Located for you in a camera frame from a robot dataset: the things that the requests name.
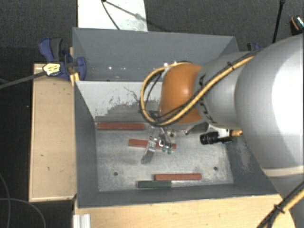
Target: bin floor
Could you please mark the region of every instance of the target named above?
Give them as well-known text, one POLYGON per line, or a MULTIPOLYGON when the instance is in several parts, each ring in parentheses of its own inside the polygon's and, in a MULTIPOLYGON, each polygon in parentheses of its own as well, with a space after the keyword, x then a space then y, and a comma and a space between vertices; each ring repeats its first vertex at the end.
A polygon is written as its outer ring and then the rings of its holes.
POLYGON ((148 140, 151 131, 96 131, 99 191, 137 189, 137 181, 153 180, 160 173, 201 173, 201 180, 173 181, 172 187, 233 183, 226 146, 202 145, 199 134, 178 133, 172 154, 155 152, 150 164, 142 165, 144 148, 129 147, 129 139, 148 140))

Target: yellow tag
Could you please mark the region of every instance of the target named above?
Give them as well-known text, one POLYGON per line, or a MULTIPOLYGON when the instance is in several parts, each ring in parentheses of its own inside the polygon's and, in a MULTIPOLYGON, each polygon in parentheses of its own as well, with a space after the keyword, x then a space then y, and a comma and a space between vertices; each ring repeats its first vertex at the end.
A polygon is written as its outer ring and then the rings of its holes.
POLYGON ((48 76, 56 76, 60 74, 60 64, 48 63, 43 66, 43 71, 45 71, 48 76))

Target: clamp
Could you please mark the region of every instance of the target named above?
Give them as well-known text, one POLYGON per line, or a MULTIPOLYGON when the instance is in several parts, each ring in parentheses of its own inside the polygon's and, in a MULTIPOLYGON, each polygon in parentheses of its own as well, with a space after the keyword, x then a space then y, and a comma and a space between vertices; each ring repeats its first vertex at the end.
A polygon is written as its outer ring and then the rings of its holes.
POLYGON ((79 73, 79 79, 84 80, 86 77, 86 62, 83 57, 78 57, 73 61, 69 53, 64 53, 64 62, 60 60, 61 38, 44 38, 39 42, 40 53, 47 60, 43 71, 47 76, 56 76, 65 80, 70 80, 71 73, 69 68, 72 67, 74 72, 79 73))

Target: wooden table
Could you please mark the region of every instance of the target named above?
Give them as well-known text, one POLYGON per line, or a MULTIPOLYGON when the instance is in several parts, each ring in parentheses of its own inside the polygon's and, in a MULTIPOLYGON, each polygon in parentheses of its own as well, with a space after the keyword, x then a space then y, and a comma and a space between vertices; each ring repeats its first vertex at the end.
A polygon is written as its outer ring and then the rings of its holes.
MULTIPOLYGON (((42 65, 34 65, 35 73, 42 65)), ((73 90, 70 82, 41 77, 33 83, 29 201, 71 200, 76 194, 73 90)), ((281 201, 279 195, 78 209, 92 228, 254 228, 281 201)), ((275 228, 294 228, 286 213, 275 228)))

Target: gray bin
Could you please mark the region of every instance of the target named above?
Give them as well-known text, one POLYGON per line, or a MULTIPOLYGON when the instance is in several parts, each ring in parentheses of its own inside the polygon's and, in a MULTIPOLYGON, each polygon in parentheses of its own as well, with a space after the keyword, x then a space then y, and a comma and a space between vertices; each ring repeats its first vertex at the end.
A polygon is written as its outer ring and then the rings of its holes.
MULTIPOLYGON (((242 137, 226 145, 201 145, 199 131, 179 133, 172 155, 156 152, 149 165, 141 165, 144 149, 128 147, 128 139, 147 140, 148 124, 144 131, 96 130, 99 121, 144 123, 138 113, 139 92, 153 68, 174 60, 202 65, 237 52, 233 37, 76 28, 73 48, 74 57, 85 57, 89 79, 75 86, 80 208, 276 193, 242 137), (152 180, 153 174, 188 172, 202 173, 202 180, 175 181, 171 188, 136 187, 137 181, 152 180)), ((152 108, 157 107, 161 85, 157 83, 150 96, 152 108)))

